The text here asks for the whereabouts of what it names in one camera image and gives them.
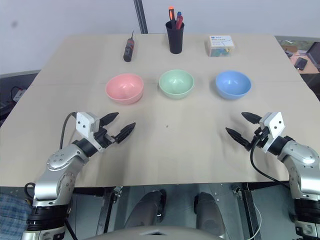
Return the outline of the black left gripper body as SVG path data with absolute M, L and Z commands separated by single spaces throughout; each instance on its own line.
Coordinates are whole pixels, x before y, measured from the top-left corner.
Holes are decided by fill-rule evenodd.
M 99 130 L 94 133 L 94 139 L 102 148 L 107 148 L 116 142 L 116 139 L 108 135 L 108 131 L 103 127 L 100 127 Z

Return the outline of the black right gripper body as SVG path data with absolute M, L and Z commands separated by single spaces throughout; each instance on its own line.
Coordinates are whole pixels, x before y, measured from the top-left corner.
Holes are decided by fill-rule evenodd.
M 253 149 L 254 146 L 262 149 L 269 139 L 268 134 L 269 134 L 268 127 L 264 127 L 264 128 L 258 127 L 257 130 L 254 131 L 254 136 L 251 141 L 250 150 Z

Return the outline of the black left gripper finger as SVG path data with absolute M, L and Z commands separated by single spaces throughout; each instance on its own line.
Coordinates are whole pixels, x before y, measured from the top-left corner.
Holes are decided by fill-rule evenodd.
M 117 144 L 120 144 L 123 140 L 125 140 L 131 132 L 134 130 L 136 123 L 133 122 L 131 124 L 126 125 L 116 136 L 113 138 Z
M 111 122 L 113 122 L 115 120 L 115 118 L 118 116 L 118 114 L 119 114 L 118 112 L 112 112 L 112 113 L 108 113 L 107 115 L 103 116 L 99 120 L 99 126 L 104 127 L 104 126 L 110 124 Z

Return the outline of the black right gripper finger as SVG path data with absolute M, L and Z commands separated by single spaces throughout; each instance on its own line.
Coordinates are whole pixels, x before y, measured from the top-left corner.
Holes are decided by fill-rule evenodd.
M 237 143 L 243 146 L 247 151 L 251 150 L 252 143 L 246 140 L 245 138 L 243 138 L 239 132 L 228 127 L 226 127 L 225 130 L 232 137 L 233 140 L 235 140 Z
M 261 116 L 251 113 L 251 112 L 242 112 L 241 115 L 252 124 L 259 124 L 262 119 Z

